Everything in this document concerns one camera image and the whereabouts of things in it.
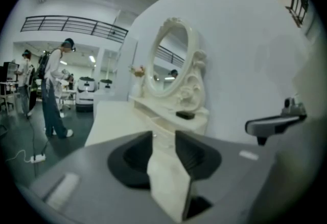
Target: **ornate white mirror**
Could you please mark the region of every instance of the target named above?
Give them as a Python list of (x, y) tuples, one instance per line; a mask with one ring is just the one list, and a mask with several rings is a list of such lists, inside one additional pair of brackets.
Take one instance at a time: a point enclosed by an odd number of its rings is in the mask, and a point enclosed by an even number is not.
[(146, 68), (147, 91), (162, 102), (169, 99), (167, 105), (176, 110), (198, 110), (205, 101), (201, 77), (205, 58), (205, 52), (199, 49), (197, 31), (180, 18), (168, 18), (151, 48)]

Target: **white label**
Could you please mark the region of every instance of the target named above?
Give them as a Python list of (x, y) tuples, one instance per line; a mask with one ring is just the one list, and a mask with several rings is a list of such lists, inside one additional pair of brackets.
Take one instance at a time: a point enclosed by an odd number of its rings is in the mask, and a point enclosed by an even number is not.
[(239, 155), (254, 161), (257, 161), (259, 158), (259, 155), (254, 154), (251, 151), (247, 151), (247, 150), (241, 150)]

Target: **ceiling light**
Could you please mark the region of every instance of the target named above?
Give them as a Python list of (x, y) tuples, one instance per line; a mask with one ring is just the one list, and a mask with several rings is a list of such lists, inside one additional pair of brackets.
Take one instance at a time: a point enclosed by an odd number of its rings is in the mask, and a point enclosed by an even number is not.
[(90, 60), (91, 60), (93, 63), (95, 63), (95, 62), (96, 62), (96, 60), (94, 59), (94, 57), (93, 57), (93, 56), (89, 56), (89, 58), (90, 58)]

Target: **white sneaker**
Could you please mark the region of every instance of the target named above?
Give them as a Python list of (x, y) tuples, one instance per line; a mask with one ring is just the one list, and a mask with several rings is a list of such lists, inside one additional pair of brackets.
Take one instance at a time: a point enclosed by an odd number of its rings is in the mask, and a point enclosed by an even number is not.
[(69, 130), (67, 130), (67, 135), (66, 135), (66, 137), (69, 138), (69, 137), (71, 137), (73, 134), (74, 134), (74, 132), (73, 132), (71, 129), (69, 129)]

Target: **power strip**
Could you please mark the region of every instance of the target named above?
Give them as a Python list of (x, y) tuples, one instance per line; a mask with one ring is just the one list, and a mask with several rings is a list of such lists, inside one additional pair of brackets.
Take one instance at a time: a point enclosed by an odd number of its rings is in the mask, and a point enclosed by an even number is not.
[(36, 155), (35, 159), (34, 159), (34, 156), (31, 156), (31, 163), (39, 163), (41, 161), (45, 161), (45, 154)]

